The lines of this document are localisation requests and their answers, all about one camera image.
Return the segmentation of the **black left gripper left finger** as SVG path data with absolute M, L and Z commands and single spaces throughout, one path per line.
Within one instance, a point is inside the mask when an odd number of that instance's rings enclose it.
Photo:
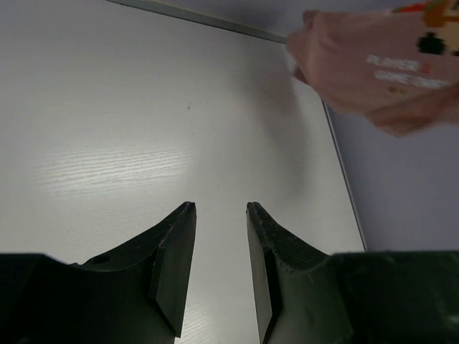
M 186 202 L 89 259 L 1 256 L 3 343 L 173 343 L 180 337 L 196 234 Z

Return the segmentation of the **pink printed t-shirt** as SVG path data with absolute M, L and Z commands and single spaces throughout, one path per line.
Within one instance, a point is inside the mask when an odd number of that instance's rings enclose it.
M 405 136 L 458 122 L 458 3 L 306 11 L 286 49 L 294 75 L 340 113 Z

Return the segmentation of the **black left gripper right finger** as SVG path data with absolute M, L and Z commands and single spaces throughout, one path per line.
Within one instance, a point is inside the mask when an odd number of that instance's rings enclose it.
M 261 343 L 456 343 L 458 253 L 328 255 L 247 205 Z

